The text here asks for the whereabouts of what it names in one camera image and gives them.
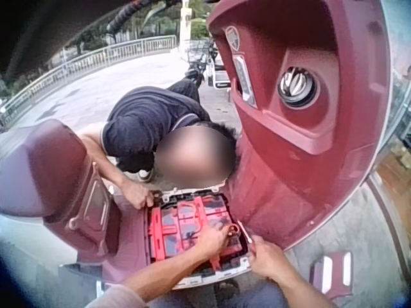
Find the red battery cover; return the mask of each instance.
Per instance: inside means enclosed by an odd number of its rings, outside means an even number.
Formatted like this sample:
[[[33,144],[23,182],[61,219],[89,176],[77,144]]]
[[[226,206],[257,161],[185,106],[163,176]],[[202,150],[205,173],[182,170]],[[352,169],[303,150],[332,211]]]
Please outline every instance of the red battery cover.
[[[219,221],[224,225],[232,223],[220,195],[197,196],[194,200],[179,201],[165,209],[153,208],[148,232],[152,258],[160,261],[189,249],[197,242],[203,226]],[[230,256],[241,250],[240,239],[236,235],[230,238],[220,256]],[[220,269],[218,260],[217,257],[211,262],[214,270]]]

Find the black hair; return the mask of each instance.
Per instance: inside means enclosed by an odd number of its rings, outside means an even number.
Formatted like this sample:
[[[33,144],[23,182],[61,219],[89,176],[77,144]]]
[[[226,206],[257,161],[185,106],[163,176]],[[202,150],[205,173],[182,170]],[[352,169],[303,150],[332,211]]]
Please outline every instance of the black hair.
[[[234,128],[225,126],[224,124],[202,121],[197,125],[210,127],[222,134],[227,142],[220,142],[218,145],[219,157],[222,158],[222,164],[227,169],[231,170],[230,176],[233,175],[240,163],[240,156],[237,153],[237,134]]]

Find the pavement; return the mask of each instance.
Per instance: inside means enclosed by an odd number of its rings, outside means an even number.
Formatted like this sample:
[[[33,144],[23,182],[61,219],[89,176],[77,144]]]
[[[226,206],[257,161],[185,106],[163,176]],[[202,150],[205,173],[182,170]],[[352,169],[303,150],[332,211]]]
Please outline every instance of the pavement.
[[[0,156],[12,151],[19,136],[24,135],[24,127],[49,118],[59,119],[73,130],[105,121],[114,104],[129,90],[142,85],[168,87],[184,76],[187,67],[178,54],[164,54],[116,64],[76,80],[38,100],[14,126],[20,130],[13,128],[1,134]],[[203,85],[200,99],[212,120],[241,131],[226,91]],[[339,298],[339,306],[391,307],[405,291],[390,230],[366,183],[340,212],[286,255],[309,279],[316,260],[324,253],[339,250],[350,250],[354,256],[353,296]],[[16,281],[39,307],[83,307],[94,296],[93,281],[59,269],[59,264],[75,262],[76,252],[50,234],[40,221],[0,216],[0,252]],[[248,273],[236,280],[244,291],[258,277]],[[216,307],[212,287],[194,288],[188,293],[196,307]]]

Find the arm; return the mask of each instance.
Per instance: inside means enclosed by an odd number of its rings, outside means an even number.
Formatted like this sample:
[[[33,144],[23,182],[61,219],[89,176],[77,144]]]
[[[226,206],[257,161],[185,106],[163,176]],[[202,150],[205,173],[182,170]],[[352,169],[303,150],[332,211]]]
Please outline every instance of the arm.
[[[78,132],[79,138],[87,149],[87,154],[97,163],[100,175],[117,185],[125,198],[134,207],[140,209],[145,204],[151,207],[153,205],[151,192],[141,184],[131,181],[108,160],[100,141],[100,134],[104,124],[92,124]]]
[[[123,284],[139,295],[144,302],[167,293],[181,279],[224,247],[228,229],[229,227],[222,227],[221,223],[203,229],[194,247],[173,258],[147,266]]]
[[[336,305],[309,284],[291,265],[280,247],[253,237],[255,254],[250,256],[254,273],[272,279],[283,291],[290,308],[334,308]]]

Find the sneaker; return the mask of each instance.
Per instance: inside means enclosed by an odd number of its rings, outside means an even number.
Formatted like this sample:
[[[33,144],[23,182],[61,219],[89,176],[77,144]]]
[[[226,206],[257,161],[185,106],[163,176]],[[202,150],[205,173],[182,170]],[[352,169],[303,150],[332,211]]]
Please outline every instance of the sneaker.
[[[139,179],[140,182],[147,183],[149,182],[153,177],[153,170],[140,170],[137,174],[137,178]]]

